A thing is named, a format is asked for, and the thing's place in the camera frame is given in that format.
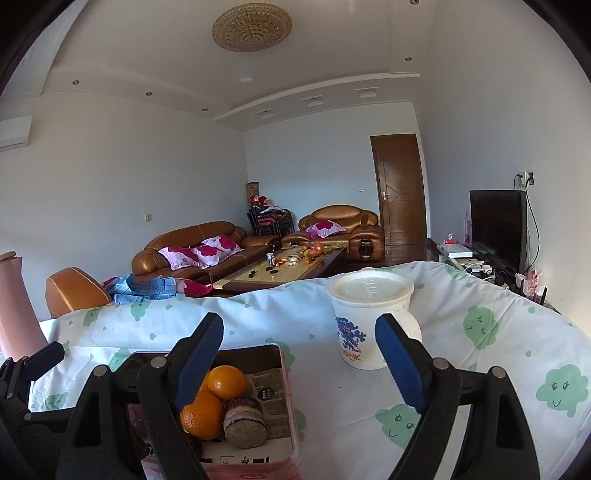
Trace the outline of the white green cartoon tablecloth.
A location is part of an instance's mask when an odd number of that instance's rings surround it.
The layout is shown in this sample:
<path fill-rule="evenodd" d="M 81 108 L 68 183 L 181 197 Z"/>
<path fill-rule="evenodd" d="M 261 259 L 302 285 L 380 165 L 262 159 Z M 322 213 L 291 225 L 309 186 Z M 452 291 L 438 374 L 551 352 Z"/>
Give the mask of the white green cartoon tablecloth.
<path fill-rule="evenodd" d="M 545 479 L 561 477 L 590 434 L 590 340 L 568 318 L 435 262 L 398 266 L 415 290 L 411 313 L 426 349 L 452 365 L 503 367 L 527 416 Z M 400 459 L 396 418 L 413 420 L 387 369 L 361 371 L 339 353 L 325 280 L 231 298 L 106 306 L 44 321 L 65 349 L 31 388 L 29 407 L 72 407 L 92 369 L 119 367 L 135 351 L 167 351 L 209 312 L 224 323 L 224 348 L 279 345 L 287 360 L 301 457 L 310 479 L 385 479 Z"/>

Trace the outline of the white wall air conditioner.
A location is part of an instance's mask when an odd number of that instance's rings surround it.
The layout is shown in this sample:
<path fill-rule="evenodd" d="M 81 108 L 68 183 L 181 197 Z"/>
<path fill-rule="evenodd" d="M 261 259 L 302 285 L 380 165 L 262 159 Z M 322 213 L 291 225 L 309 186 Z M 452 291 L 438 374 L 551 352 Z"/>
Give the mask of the white wall air conditioner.
<path fill-rule="evenodd" d="M 26 147 L 29 144 L 32 116 L 0 121 L 0 151 Z"/>

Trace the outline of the blue plaid blanket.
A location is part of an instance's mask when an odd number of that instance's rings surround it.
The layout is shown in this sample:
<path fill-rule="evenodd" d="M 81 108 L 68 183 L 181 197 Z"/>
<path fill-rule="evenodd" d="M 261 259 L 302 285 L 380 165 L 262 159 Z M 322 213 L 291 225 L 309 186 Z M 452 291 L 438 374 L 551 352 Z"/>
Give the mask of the blue plaid blanket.
<path fill-rule="evenodd" d="M 133 274 L 112 277 L 102 287 L 117 305 L 166 300 L 179 296 L 199 298 L 212 291 L 211 284 L 190 279 L 157 276 L 140 282 Z"/>

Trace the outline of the pink rectangular tin box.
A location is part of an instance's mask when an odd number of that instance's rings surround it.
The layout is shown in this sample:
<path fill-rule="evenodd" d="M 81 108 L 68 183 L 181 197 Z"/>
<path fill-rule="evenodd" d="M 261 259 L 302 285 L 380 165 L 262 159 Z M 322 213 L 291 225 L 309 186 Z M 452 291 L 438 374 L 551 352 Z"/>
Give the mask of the pink rectangular tin box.
<path fill-rule="evenodd" d="M 262 446 L 239 449 L 224 438 L 201 442 L 198 460 L 211 479 L 301 479 L 301 448 L 296 411 L 290 394 L 287 357 L 280 345 L 233 348 L 218 351 L 212 365 L 231 365 L 245 374 L 250 397 L 259 401 L 266 419 L 267 436 Z"/>

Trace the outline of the pink floral pillow left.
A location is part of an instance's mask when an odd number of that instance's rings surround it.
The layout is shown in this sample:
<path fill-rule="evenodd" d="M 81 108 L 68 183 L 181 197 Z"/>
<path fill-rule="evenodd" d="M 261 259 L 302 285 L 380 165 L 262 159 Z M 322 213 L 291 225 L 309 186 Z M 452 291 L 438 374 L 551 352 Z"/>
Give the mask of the pink floral pillow left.
<path fill-rule="evenodd" d="M 197 254 L 197 248 L 164 247 L 159 249 L 158 253 L 168 262 L 172 271 L 183 268 L 204 269 L 206 267 L 204 261 Z"/>

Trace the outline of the sugarcane chunk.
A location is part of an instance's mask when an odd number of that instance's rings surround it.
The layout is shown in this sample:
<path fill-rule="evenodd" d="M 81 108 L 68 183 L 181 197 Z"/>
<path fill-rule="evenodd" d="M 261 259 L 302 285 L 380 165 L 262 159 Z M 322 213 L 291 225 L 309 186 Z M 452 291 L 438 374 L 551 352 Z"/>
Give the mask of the sugarcane chunk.
<path fill-rule="evenodd" d="M 252 397 L 236 397 L 228 401 L 222 430 L 225 440 L 239 449 L 262 446 L 269 436 L 263 408 Z"/>

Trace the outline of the white cartoon lidded mug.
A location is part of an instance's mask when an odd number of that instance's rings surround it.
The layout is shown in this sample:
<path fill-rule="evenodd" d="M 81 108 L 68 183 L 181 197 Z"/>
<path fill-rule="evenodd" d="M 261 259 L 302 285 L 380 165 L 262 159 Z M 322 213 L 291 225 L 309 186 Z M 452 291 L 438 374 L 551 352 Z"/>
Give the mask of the white cartoon lidded mug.
<path fill-rule="evenodd" d="M 410 338 L 422 338 L 421 327 L 410 313 L 414 290 L 409 278 L 374 268 L 329 282 L 327 293 L 335 310 L 339 351 L 346 364 L 359 370 L 386 366 L 375 335 L 376 321 L 383 314 L 393 315 Z"/>

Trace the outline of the dark tv stand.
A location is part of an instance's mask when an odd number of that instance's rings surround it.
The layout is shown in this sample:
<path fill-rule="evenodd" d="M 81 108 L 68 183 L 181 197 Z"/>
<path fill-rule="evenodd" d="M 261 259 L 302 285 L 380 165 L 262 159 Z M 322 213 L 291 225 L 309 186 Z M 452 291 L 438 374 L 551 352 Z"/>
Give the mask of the dark tv stand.
<path fill-rule="evenodd" d="M 547 288 L 533 291 L 528 286 L 528 279 L 521 274 L 512 274 L 502 269 L 495 268 L 487 260 L 481 260 L 474 253 L 472 258 L 454 259 L 443 255 L 437 247 L 439 261 L 455 269 L 460 275 L 469 275 L 474 278 L 487 281 L 501 288 L 507 289 L 515 294 L 527 298 L 534 303 L 544 306 L 558 313 L 559 310 L 552 306 L 546 299 Z"/>

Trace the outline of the pink electric kettle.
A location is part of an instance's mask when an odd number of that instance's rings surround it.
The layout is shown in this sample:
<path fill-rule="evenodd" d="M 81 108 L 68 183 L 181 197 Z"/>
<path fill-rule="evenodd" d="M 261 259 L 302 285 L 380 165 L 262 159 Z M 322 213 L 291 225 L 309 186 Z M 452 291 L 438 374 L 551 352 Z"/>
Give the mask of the pink electric kettle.
<path fill-rule="evenodd" d="M 47 345 L 22 277 L 22 258 L 15 251 L 1 255 L 0 262 L 1 351 L 18 361 Z"/>

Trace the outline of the stacked dark chairs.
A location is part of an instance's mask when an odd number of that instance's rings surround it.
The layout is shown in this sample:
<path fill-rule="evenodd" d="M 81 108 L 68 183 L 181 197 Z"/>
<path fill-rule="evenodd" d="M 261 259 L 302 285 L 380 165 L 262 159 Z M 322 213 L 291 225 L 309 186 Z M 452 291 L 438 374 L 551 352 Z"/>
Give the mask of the stacked dark chairs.
<path fill-rule="evenodd" d="M 294 233 L 294 219 L 290 210 L 252 206 L 246 216 L 256 236 L 276 235 L 283 238 Z"/>

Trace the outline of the large orange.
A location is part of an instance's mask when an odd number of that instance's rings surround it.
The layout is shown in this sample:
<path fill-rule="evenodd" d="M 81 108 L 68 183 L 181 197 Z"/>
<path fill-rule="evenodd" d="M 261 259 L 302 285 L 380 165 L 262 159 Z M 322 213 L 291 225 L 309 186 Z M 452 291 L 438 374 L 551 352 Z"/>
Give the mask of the large orange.
<path fill-rule="evenodd" d="M 222 434 L 224 408 L 221 399 L 208 391 L 200 391 L 192 403 L 180 412 L 183 430 L 204 441 L 211 441 Z"/>

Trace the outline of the long brown leather sofa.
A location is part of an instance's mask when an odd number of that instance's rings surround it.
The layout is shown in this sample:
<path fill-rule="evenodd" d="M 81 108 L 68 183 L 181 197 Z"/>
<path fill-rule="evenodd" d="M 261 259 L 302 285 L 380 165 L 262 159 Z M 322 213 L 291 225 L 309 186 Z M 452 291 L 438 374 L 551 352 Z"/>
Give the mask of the long brown leather sofa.
<path fill-rule="evenodd" d="M 207 222 L 154 238 L 134 256 L 131 269 L 143 280 L 161 276 L 212 284 L 279 248 L 277 236 L 249 236 L 230 222 Z"/>

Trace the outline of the round gold ceiling lamp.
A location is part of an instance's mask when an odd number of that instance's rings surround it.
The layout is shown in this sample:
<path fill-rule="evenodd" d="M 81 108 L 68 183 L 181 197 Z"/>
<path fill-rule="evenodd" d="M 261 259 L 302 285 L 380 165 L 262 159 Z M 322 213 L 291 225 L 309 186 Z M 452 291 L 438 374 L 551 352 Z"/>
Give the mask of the round gold ceiling lamp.
<path fill-rule="evenodd" d="M 221 48 L 233 52 L 266 50 L 283 42 L 293 29 L 293 20 L 280 7 L 250 3 L 229 9 L 212 25 L 211 35 Z"/>

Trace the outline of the black television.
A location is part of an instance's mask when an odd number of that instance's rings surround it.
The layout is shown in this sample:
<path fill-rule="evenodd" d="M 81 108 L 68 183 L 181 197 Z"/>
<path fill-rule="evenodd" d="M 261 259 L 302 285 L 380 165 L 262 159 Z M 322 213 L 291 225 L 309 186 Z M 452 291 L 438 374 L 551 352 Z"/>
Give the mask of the black television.
<path fill-rule="evenodd" d="M 526 195 L 522 190 L 471 190 L 472 246 L 515 272 L 525 269 Z"/>

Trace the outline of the pink floral pillow right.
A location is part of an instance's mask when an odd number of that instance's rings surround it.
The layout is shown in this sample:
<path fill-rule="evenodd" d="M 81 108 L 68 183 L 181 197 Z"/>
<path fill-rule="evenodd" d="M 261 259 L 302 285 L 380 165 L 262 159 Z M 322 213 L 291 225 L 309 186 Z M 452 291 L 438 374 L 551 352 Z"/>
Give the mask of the pink floral pillow right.
<path fill-rule="evenodd" d="M 197 248 L 197 254 L 204 261 L 205 268 L 217 266 L 225 259 L 242 251 L 242 247 L 226 235 L 209 237 L 192 248 Z"/>

